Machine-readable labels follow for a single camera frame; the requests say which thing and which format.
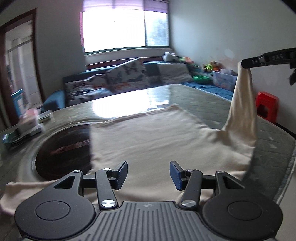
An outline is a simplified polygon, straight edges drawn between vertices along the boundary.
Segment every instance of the green bowl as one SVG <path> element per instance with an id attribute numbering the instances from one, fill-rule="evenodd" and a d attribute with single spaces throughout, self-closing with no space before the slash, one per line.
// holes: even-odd
<path id="1" fill-rule="evenodd" d="M 193 76 L 193 80 L 198 84 L 208 84 L 211 81 L 211 78 L 203 75 Z"/>

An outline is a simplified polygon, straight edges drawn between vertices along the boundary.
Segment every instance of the brown door frame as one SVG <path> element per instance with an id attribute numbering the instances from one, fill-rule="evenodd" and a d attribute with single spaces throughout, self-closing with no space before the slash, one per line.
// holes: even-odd
<path id="1" fill-rule="evenodd" d="M 11 125 L 15 125 L 18 122 L 18 116 L 16 114 L 14 104 L 11 98 L 9 82 L 7 78 L 6 64 L 5 64 L 5 33 L 12 30 L 13 28 L 32 20 L 32 43 L 33 43 L 33 56 L 36 79 L 39 87 L 39 92 L 42 102 L 45 101 L 44 91 L 40 80 L 39 67 L 37 61 L 37 49 L 36 49 L 36 14 L 37 8 L 32 9 L 20 16 L 10 20 L 0 27 L 0 93 L 2 95 L 7 116 L 10 120 Z"/>

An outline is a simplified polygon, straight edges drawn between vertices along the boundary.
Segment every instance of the curtain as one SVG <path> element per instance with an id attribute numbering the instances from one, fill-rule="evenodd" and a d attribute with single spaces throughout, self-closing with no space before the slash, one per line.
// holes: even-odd
<path id="1" fill-rule="evenodd" d="M 169 0 L 84 0 L 83 11 L 104 9 L 136 9 L 168 13 Z"/>

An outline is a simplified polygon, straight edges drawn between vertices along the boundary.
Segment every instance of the red stool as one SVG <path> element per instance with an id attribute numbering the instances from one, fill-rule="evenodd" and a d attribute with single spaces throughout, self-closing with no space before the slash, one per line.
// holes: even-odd
<path id="1" fill-rule="evenodd" d="M 259 92 L 256 97 L 257 114 L 275 124 L 279 108 L 278 97 L 267 92 Z"/>

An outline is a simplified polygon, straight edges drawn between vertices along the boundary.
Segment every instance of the blue sofa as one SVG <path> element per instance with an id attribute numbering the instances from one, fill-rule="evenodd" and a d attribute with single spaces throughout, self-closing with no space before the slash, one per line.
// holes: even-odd
<path id="1" fill-rule="evenodd" d="M 160 78 L 160 72 L 159 72 L 157 63 L 165 63 L 165 61 L 144 62 L 147 75 L 150 78 L 150 83 L 151 83 L 150 88 L 163 85 L 161 78 Z M 114 67 L 115 66 L 109 66 L 109 67 L 103 67 L 103 68 L 98 68 L 98 69 L 92 69 L 92 70 L 88 70 L 88 71 L 85 71 L 82 73 L 73 74 L 73 75 L 64 77 L 62 79 L 63 89 L 52 93 L 46 99 L 46 101 L 43 103 L 41 112 L 45 112 L 48 110 L 56 111 L 56 110 L 60 110 L 60 109 L 63 109 L 65 107 L 69 106 L 69 100 L 67 99 L 67 97 L 65 95 L 65 93 L 66 93 L 65 84 L 66 83 L 69 83 L 72 81 L 84 80 L 84 79 L 89 78 L 95 74 L 103 74 L 107 70 L 114 68 Z M 195 69 L 193 69 L 192 66 L 189 64 L 187 65 L 187 67 L 189 69 L 189 72 L 192 73 L 192 75 L 194 75 L 193 72 L 195 71 Z M 233 95 L 233 92 L 221 89 L 221 88 L 213 86 L 213 85 L 200 85 L 195 82 L 191 82 L 191 83 L 185 82 L 182 84 L 222 96 L 222 97 L 229 99 L 229 100 L 231 100 L 232 95 Z"/>

